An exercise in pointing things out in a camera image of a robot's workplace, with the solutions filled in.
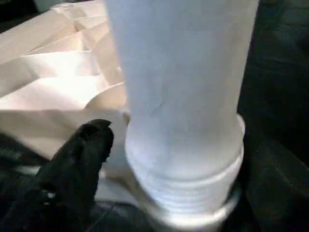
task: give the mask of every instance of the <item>black gloved hand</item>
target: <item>black gloved hand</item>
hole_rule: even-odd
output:
[[[0,221],[0,231],[85,231],[94,204],[98,172],[112,147],[109,124],[97,119],[82,125],[51,162],[3,137],[5,166],[1,169],[5,174],[1,204],[6,205],[6,212]],[[31,178],[14,171],[19,164],[44,165]]]

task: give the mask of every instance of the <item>cylindrical object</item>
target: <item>cylindrical object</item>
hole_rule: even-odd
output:
[[[146,210],[153,202],[167,224],[215,214],[242,161],[237,104],[258,0],[105,1],[131,110],[126,155]]]

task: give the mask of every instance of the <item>white cylinder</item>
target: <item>white cylinder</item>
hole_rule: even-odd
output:
[[[141,188],[169,218],[215,213],[242,161],[237,104],[258,0],[105,1]]]

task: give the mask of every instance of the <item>black fabric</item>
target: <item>black fabric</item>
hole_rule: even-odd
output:
[[[263,232],[309,231],[308,32],[308,1],[260,2],[239,100],[250,208],[239,217],[252,212],[242,223]]]

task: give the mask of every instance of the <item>paper bag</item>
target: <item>paper bag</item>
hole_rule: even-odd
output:
[[[103,3],[57,5],[0,35],[0,130],[50,159],[81,124],[104,118],[121,166],[122,82]]]

